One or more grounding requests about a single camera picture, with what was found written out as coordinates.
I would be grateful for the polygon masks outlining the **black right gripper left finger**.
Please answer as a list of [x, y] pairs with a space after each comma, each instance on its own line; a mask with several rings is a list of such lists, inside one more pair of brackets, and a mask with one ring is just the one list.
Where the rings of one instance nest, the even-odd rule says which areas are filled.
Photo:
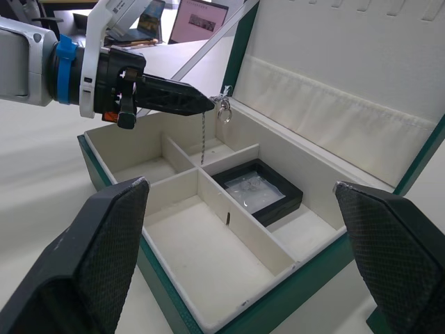
[[86, 200], [1, 310], [2, 333], [114, 333], [138, 258], [149, 182]]

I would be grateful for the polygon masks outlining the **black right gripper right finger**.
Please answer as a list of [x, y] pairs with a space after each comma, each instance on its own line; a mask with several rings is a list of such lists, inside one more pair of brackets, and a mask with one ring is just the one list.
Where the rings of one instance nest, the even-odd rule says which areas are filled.
[[410, 200], [351, 182], [333, 190], [357, 268], [392, 333], [444, 332], [444, 234]]

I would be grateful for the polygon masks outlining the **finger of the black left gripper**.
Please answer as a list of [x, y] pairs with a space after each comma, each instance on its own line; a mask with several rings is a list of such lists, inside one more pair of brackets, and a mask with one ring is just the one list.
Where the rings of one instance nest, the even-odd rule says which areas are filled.
[[200, 94], [201, 92], [188, 83], [173, 81], [150, 74], [143, 75], [143, 82], [147, 88], [165, 90], [177, 94]]
[[204, 94], [177, 94], [147, 88], [143, 79], [136, 82], [136, 106], [179, 116], [194, 116], [213, 110], [215, 104]]

